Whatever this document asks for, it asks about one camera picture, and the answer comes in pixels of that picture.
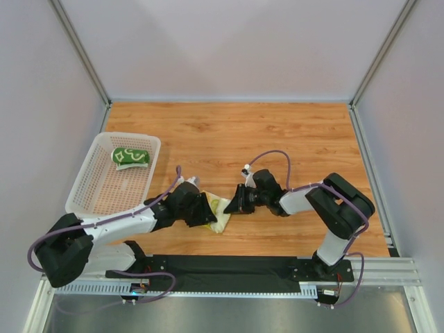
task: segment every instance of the white wall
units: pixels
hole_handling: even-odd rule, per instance
[[[15,333],[40,276],[26,251],[64,212],[104,105],[46,1],[1,1],[0,45],[0,330]]]
[[[358,105],[395,240],[444,332],[444,6],[419,1]]]
[[[114,99],[349,101],[404,0],[62,0]]]

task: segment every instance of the gray floor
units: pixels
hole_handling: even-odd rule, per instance
[[[350,287],[343,288],[350,292]],[[95,309],[116,296],[56,296],[67,311]],[[82,332],[415,332],[402,288],[363,287],[347,307],[328,310],[310,300],[171,297],[68,316],[51,309],[45,331]]]

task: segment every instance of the white basket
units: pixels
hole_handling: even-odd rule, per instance
[[[148,168],[117,171],[111,160],[111,152],[117,147],[148,151]],[[78,172],[65,210],[87,218],[122,212],[142,203],[148,194],[159,151],[158,137],[120,132],[97,135]]]

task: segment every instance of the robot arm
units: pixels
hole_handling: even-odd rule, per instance
[[[365,220],[351,207],[354,205],[367,219],[375,213],[375,206],[360,191],[337,173],[331,173],[322,182],[299,189],[286,190],[267,170],[242,170],[245,184],[237,185],[236,194],[226,207],[226,214],[251,214],[257,206],[267,206],[276,216],[289,216],[315,210],[326,224],[324,241],[313,254],[316,272],[331,272],[342,260],[353,237],[365,226]],[[341,197],[349,203],[339,202]]]
[[[44,237],[35,247],[51,285],[62,287],[84,273],[110,270],[139,273],[138,259],[144,261],[145,255],[134,241],[117,246],[106,244],[132,234],[167,228],[179,219],[185,220],[189,227],[216,222],[197,183],[198,178],[190,178],[164,200],[151,198],[125,212],[89,219],[80,219],[74,213],[62,216],[49,230],[54,235]]]

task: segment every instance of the wooden table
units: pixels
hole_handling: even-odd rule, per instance
[[[231,199],[244,181],[244,164],[264,151],[282,149],[291,157],[292,187],[334,171],[373,199],[345,104],[114,103],[106,130],[145,133],[162,141],[148,197],[171,184],[180,164],[185,178],[200,177],[201,189]],[[263,157],[254,164],[254,170],[261,168],[285,186],[283,155]],[[155,254],[311,256],[326,231],[315,212],[280,218],[260,207],[251,215],[232,215],[223,234],[176,221],[172,228],[131,239]],[[352,250],[389,255],[377,214]]]

